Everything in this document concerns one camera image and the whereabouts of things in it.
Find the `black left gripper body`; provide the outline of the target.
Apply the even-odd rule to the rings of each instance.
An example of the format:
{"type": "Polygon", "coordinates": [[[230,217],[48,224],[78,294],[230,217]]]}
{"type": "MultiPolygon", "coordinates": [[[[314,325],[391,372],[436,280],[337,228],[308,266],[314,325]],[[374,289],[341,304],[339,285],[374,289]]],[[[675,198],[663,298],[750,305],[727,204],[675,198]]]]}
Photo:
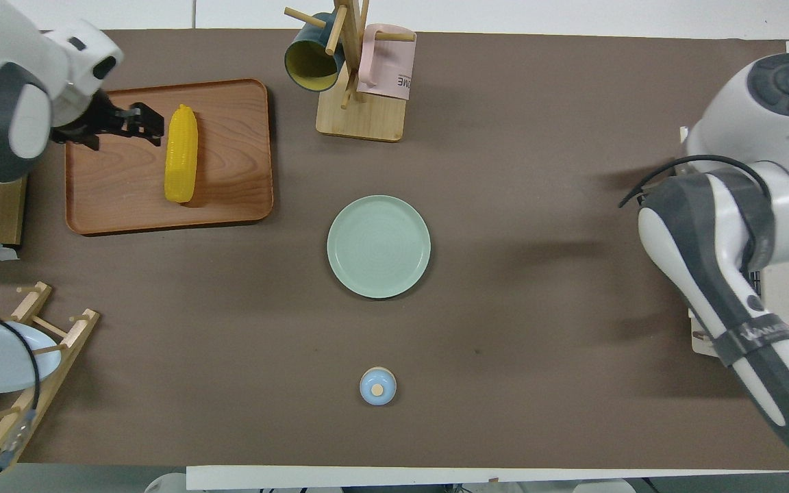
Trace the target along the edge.
{"type": "Polygon", "coordinates": [[[125,130],[126,119],[120,112],[122,109],[113,104],[106,92],[94,93],[84,114],[72,123],[52,128],[52,141],[57,144],[72,142],[99,150],[100,134],[134,137],[125,130]]]}

